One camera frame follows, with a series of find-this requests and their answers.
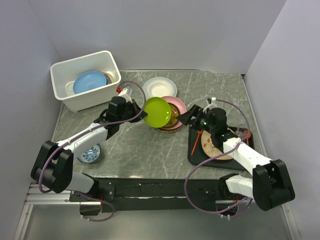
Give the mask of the green plate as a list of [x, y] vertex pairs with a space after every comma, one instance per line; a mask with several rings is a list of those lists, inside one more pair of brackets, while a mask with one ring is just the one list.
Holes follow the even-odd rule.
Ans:
[[143, 110], [147, 113], [147, 116], [143, 120], [152, 128], [164, 127], [172, 115], [169, 103], [161, 97], [149, 98]]

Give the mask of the grey deer plate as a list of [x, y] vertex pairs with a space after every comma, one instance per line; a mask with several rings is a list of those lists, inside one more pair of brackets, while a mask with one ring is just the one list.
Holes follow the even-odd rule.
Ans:
[[112, 79], [111, 79], [110, 75], [108, 73], [106, 73], [106, 72], [101, 72], [101, 73], [104, 75], [104, 77], [106, 79], [106, 84], [107, 85], [111, 84], [112, 83]]

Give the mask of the blue plastic plate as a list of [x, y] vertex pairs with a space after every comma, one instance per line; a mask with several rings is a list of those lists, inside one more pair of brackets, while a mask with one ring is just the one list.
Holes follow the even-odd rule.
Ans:
[[106, 86], [107, 77], [99, 71], [89, 71], [80, 75], [73, 83], [73, 92], [80, 94], [96, 88]]

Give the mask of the beige floral plate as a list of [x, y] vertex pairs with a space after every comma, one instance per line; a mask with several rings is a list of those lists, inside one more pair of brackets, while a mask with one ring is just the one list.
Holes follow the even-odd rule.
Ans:
[[117, 75], [115, 75], [112, 71], [106, 71], [105, 73], [108, 73], [111, 77], [112, 83], [115, 83], [118, 81]]

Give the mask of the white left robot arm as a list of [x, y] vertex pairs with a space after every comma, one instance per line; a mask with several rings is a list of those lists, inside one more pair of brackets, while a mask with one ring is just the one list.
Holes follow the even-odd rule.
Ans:
[[111, 138], [121, 124], [135, 123], [146, 116], [147, 113], [135, 100], [113, 97], [107, 109], [85, 130], [59, 142], [48, 140], [43, 143], [31, 170], [31, 178], [49, 191], [77, 191], [86, 200], [95, 200], [100, 193], [99, 181], [85, 173], [75, 172], [74, 161], [91, 147]]

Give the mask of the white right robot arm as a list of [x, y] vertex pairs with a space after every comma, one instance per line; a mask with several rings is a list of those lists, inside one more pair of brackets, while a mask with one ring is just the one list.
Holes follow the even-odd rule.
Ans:
[[230, 199], [235, 194], [249, 197], [263, 211], [295, 199], [285, 162], [265, 157], [244, 143], [229, 129], [224, 109], [208, 110], [194, 105], [177, 119], [183, 125], [209, 133], [211, 142], [223, 155], [229, 155], [250, 173], [250, 178], [236, 173], [221, 177], [218, 192], [222, 198]]

